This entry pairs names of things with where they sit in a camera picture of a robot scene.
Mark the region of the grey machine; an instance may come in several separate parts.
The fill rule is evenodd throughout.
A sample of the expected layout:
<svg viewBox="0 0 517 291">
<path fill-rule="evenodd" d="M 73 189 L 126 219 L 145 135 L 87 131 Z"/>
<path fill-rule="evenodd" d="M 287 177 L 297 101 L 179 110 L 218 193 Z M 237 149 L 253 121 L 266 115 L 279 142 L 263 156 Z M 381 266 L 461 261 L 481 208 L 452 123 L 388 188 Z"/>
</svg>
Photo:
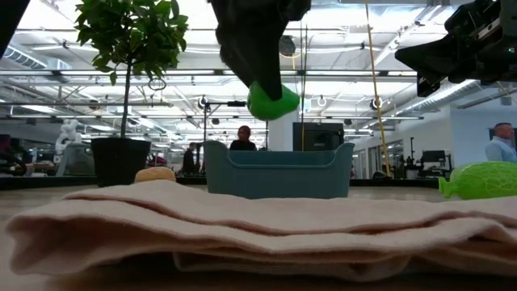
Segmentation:
<svg viewBox="0 0 517 291">
<path fill-rule="evenodd" d="M 91 147 L 77 143 L 67 145 L 61 156 L 56 176 L 93 175 L 95 175 L 95 161 Z"/>
</svg>

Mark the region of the person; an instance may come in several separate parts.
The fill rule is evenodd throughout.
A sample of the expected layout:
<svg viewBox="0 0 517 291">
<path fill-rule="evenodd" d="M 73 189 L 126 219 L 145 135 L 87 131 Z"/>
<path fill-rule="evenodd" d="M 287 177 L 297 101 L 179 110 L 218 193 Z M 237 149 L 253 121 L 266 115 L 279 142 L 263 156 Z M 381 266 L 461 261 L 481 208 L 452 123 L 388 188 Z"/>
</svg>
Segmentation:
<svg viewBox="0 0 517 291">
<path fill-rule="evenodd" d="M 195 149 L 196 149 L 196 143 L 191 142 L 183 155 L 182 171 L 185 175 L 192 175 L 196 171 L 196 163 L 194 160 Z"/>
<path fill-rule="evenodd" d="M 256 145 L 250 140 L 251 130 L 247 125 L 241 126 L 237 131 L 237 140 L 234 140 L 230 150 L 256 150 Z"/>
<path fill-rule="evenodd" d="M 496 124 L 494 126 L 494 135 L 485 147 L 487 160 L 517 163 L 517 151 L 512 144 L 513 136 L 512 124 Z"/>
</svg>

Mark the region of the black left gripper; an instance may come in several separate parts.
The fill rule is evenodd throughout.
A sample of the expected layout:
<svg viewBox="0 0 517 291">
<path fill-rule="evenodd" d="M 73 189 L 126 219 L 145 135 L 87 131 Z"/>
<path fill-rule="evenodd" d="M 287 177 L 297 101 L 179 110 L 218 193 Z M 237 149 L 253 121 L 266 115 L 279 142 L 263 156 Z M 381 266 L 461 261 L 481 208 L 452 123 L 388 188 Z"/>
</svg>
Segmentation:
<svg viewBox="0 0 517 291">
<path fill-rule="evenodd" d="M 219 27 L 221 60 L 248 87 L 258 83 L 272 101 L 282 97 L 279 41 L 312 0 L 209 0 Z"/>
</svg>

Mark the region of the teal plastic container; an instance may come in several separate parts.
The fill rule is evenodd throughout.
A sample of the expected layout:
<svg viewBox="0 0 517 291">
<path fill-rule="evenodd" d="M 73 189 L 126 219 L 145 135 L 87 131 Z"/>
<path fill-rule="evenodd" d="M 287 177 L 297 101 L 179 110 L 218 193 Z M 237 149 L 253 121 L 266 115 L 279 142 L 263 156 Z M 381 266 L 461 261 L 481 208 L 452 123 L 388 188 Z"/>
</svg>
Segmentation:
<svg viewBox="0 0 517 291">
<path fill-rule="evenodd" d="M 229 150 L 204 143 L 208 191 L 246 199 L 346 197 L 354 145 L 330 151 Z"/>
</svg>

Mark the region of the tan potato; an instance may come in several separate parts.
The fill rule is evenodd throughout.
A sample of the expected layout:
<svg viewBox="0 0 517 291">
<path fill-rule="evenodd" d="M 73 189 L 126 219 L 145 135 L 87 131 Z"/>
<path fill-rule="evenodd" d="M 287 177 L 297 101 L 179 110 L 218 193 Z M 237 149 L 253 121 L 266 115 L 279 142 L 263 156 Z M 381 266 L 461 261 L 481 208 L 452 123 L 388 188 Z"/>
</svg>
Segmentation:
<svg viewBox="0 0 517 291">
<path fill-rule="evenodd" d="M 175 181 L 174 172 L 167 167 L 150 167 L 137 172 L 134 182 L 149 182 L 153 180 L 169 180 Z"/>
</svg>

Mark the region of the green potted plant black pot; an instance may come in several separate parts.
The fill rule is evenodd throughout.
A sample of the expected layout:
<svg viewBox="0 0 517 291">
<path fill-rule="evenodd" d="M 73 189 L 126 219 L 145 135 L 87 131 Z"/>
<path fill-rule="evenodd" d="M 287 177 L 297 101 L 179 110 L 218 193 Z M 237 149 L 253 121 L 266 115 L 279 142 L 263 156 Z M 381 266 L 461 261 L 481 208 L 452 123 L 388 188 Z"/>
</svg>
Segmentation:
<svg viewBox="0 0 517 291">
<path fill-rule="evenodd" d="M 126 137 L 131 78 L 145 75 L 151 82 L 161 81 L 177 66 L 187 48 L 188 17 L 180 13 L 177 0 L 81 0 L 76 11 L 78 43 L 98 50 L 94 68 L 108 73 L 112 85 L 119 72 L 124 81 L 120 135 L 91 142 L 97 183 L 129 185 L 145 168 L 151 149 L 148 141 Z"/>
</svg>

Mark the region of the light green netted fruit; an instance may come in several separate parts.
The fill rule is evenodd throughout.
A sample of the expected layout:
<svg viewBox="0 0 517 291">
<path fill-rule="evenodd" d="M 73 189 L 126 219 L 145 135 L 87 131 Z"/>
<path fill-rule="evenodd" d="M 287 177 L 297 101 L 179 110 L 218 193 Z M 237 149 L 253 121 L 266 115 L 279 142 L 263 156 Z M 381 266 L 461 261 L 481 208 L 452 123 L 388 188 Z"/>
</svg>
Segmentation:
<svg viewBox="0 0 517 291">
<path fill-rule="evenodd" d="M 473 162 L 455 168 L 449 180 L 439 178 L 439 192 L 449 199 L 492 199 L 517 196 L 517 163 Z"/>
</svg>

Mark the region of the smooth bright green pepper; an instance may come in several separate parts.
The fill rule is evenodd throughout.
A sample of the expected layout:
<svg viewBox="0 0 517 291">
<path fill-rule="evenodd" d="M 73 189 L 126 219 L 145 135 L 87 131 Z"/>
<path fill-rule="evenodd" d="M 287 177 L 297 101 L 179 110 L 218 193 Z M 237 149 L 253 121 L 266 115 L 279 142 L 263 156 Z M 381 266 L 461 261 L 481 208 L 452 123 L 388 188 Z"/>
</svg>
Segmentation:
<svg viewBox="0 0 517 291">
<path fill-rule="evenodd" d="M 259 120 L 277 120 L 298 109 L 300 97 L 285 85 L 281 86 L 281 97 L 271 100 L 266 91 L 254 82 L 249 87 L 247 108 L 250 114 Z"/>
</svg>

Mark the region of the black computer case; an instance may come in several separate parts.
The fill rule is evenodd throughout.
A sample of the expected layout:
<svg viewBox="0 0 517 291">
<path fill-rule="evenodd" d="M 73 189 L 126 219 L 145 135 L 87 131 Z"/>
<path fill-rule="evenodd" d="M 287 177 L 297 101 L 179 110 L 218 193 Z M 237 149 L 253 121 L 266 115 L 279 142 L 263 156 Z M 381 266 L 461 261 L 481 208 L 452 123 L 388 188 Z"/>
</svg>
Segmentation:
<svg viewBox="0 0 517 291">
<path fill-rule="evenodd" d="M 292 124 L 294 151 L 336 150 L 343 143 L 343 125 L 340 123 Z"/>
</svg>

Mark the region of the folded beige cloth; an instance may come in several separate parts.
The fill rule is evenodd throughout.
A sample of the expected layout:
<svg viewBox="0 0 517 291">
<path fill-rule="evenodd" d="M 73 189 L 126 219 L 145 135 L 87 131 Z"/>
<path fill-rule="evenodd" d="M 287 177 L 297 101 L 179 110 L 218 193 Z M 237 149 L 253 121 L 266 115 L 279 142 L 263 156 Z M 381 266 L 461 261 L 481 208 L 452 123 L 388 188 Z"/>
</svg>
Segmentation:
<svg viewBox="0 0 517 291">
<path fill-rule="evenodd" d="M 185 272 L 382 280 L 426 268 L 517 277 L 517 197 L 259 199 L 167 180 L 72 192 L 13 216 L 11 270 L 59 276 L 171 255 Z"/>
</svg>

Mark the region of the white robot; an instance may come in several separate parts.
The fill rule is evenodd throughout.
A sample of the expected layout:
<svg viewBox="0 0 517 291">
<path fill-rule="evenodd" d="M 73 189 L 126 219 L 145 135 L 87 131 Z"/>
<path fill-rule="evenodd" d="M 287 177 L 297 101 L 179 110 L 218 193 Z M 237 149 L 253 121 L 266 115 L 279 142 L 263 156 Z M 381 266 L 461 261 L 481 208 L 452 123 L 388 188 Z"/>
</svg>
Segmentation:
<svg viewBox="0 0 517 291">
<path fill-rule="evenodd" d="M 81 134 L 77 132 L 79 122 L 75 119 L 65 119 L 61 125 L 61 132 L 55 143 L 57 154 L 63 154 L 68 144 L 80 144 Z"/>
</svg>

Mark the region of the black computer monitor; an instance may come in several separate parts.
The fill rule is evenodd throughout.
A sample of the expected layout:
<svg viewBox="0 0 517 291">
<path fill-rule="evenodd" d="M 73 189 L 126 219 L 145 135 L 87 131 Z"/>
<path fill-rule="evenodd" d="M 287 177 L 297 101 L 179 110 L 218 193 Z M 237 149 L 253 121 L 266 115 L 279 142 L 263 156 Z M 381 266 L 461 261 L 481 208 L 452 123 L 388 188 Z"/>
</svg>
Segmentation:
<svg viewBox="0 0 517 291">
<path fill-rule="evenodd" d="M 437 163 L 437 162 L 445 162 L 446 154 L 444 150 L 424 150 L 422 152 L 422 157 L 420 158 L 420 162 L 422 163 Z"/>
</svg>

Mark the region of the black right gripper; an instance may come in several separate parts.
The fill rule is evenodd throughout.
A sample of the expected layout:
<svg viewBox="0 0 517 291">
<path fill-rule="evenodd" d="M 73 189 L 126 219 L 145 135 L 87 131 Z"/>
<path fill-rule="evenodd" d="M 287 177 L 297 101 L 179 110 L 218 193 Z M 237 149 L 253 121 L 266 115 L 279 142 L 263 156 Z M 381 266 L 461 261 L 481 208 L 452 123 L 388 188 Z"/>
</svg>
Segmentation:
<svg viewBox="0 0 517 291">
<path fill-rule="evenodd" d="M 418 96 L 447 79 L 483 85 L 517 82 L 517 0 L 473 0 L 446 20 L 440 40 L 400 48 L 395 58 L 418 72 Z"/>
</svg>

